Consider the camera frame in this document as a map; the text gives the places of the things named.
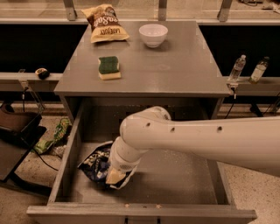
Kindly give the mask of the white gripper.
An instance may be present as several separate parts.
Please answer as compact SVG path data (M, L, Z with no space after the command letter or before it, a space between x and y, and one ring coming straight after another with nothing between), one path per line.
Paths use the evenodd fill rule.
M108 185L117 184L125 178L125 172L134 171L147 150L139 150L126 144L119 136L112 144L109 154L110 167L106 177Z

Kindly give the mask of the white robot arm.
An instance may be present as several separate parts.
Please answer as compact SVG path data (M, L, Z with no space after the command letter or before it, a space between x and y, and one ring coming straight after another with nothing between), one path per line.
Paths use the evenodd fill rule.
M127 116L113 142L106 182L126 182L150 150L172 150L280 175L280 117L173 121L162 107Z

